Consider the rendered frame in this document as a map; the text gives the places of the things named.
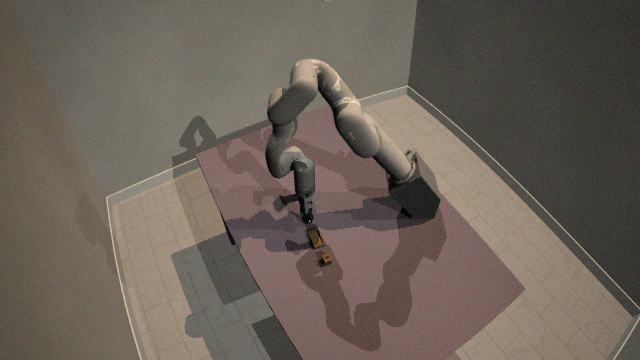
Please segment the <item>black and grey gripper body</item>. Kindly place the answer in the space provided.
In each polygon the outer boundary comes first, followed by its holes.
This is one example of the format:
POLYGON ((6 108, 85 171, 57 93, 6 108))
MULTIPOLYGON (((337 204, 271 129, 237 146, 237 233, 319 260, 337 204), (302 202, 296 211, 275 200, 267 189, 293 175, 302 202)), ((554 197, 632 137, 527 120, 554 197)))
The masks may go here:
MULTIPOLYGON (((296 193, 297 194, 297 193, 296 193)), ((315 195, 314 193, 312 194, 311 197, 308 196, 301 196, 299 194, 297 194, 299 196, 299 204, 304 212, 305 215, 308 214, 308 209, 311 208, 313 213, 316 213, 316 200, 315 200, 315 195)))

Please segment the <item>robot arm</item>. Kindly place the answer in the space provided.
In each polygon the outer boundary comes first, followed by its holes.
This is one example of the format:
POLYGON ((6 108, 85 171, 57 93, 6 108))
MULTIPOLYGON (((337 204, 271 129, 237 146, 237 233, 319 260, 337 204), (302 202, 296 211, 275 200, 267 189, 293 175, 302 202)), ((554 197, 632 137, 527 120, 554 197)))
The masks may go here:
MULTIPOLYGON (((393 184, 402 184, 411 178, 415 171, 412 156, 417 151, 408 149, 403 154, 370 115, 363 115, 359 101, 336 71, 316 59, 298 61, 291 70, 289 88, 278 88, 269 97, 267 116, 273 131, 265 157, 273 177, 283 178, 293 170, 296 193, 308 197, 314 193, 314 162, 296 146, 283 150, 297 131, 296 117, 318 90, 333 111, 337 131, 356 155, 372 157, 393 184)), ((297 194, 280 195, 273 202, 275 211, 281 212, 287 203, 300 200, 297 194)))

